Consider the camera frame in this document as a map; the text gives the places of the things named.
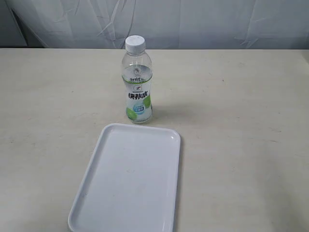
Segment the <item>clear plastic drink bottle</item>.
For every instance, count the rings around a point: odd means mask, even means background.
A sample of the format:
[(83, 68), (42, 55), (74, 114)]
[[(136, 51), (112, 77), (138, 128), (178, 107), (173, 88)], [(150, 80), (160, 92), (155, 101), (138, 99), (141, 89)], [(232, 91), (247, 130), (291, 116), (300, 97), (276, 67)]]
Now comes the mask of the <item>clear plastic drink bottle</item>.
[(126, 53), (122, 59), (122, 79), (126, 86), (126, 115), (135, 124), (152, 116), (152, 61), (145, 51), (145, 39), (132, 35), (125, 40)]

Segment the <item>white fabric backdrop curtain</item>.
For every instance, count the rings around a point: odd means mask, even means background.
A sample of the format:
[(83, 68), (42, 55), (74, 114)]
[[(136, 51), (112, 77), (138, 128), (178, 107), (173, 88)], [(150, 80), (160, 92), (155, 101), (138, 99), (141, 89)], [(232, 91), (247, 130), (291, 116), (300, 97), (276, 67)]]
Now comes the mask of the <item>white fabric backdrop curtain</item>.
[(0, 44), (122, 49), (308, 49), (306, 0), (3, 0)]

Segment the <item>white rectangular plastic tray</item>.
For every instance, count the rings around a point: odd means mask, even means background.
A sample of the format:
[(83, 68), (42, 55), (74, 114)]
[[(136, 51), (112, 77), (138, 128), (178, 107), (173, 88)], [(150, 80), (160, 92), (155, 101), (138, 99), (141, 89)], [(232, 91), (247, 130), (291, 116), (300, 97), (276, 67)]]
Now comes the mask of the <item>white rectangular plastic tray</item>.
[(101, 132), (68, 216), (72, 232), (174, 230), (181, 137), (113, 123)]

